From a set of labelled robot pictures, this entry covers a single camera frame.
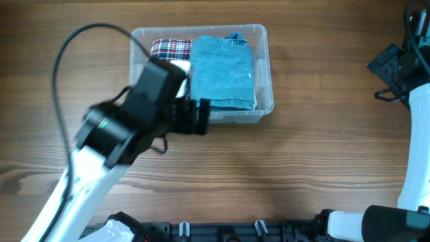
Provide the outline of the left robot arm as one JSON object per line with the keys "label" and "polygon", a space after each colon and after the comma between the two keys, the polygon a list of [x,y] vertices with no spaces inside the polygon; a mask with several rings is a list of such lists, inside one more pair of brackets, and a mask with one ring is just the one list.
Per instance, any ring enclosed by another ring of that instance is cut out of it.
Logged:
{"label": "left robot arm", "polygon": [[187,74],[151,57],[125,100],[111,99],[87,109],[75,148],[53,193],[24,241],[77,241],[101,201],[139,154],[169,132],[208,131],[210,100],[177,97]]}

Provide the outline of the clear plastic storage bin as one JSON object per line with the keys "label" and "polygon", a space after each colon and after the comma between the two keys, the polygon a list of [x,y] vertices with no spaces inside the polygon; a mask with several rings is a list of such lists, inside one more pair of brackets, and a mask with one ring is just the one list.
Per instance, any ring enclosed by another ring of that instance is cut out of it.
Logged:
{"label": "clear plastic storage bin", "polygon": [[270,114],[274,108],[273,89],[271,83],[271,67],[267,31],[261,24],[243,24],[227,26],[188,26],[188,27],[160,27],[136,28],[132,32],[143,46],[148,50],[153,40],[158,38],[176,38],[195,40],[199,36],[225,37],[233,32],[240,32],[248,40],[253,51],[253,74],[256,107],[250,111],[212,112],[210,123],[237,123],[248,124],[258,122],[264,115]]}

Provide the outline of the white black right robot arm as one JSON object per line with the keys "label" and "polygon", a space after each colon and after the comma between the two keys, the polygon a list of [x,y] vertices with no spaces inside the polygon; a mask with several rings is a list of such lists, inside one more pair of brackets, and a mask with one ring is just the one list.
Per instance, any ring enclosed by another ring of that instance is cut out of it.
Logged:
{"label": "white black right robot arm", "polygon": [[371,205],[363,213],[322,210],[312,221],[312,238],[429,240],[429,8],[404,13],[402,46],[390,45],[367,65],[387,85],[374,97],[401,102],[411,112],[408,165],[397,206]]}

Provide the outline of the blue denim cloth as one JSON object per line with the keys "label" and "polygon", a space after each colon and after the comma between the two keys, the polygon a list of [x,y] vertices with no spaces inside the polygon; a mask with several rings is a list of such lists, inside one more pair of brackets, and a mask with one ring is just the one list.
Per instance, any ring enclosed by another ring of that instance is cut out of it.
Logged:
{"label": "blue denim cloth", "polygon": [[199,36],[190,62],[192,99],[208,99],[215,110],[254,109],[253,51],[242,33]]}

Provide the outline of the cream cloth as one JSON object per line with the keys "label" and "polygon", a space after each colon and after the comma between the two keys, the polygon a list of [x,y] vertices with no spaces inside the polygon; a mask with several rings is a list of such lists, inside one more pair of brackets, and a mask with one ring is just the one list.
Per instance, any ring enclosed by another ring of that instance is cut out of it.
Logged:
{"label": "cream cloth", "polygon": [[257,98],[256,98],[256,95],[255,95],[255,93],[254,93],[254,103],[253,103],[253,109],[254,109],[254,110],[256,110],[256,109],[257,109],[257,106],[258,106],[258,102],[257,102]]}

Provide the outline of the red plaid cloth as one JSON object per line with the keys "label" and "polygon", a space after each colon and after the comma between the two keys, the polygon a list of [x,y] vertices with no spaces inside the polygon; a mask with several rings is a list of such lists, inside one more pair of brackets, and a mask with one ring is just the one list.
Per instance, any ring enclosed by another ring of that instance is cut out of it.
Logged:
{"label": "red plaid cloth", "polygon": [[193,40],[159,38],[152,41],[150,55],[167,61],[188,61]]}

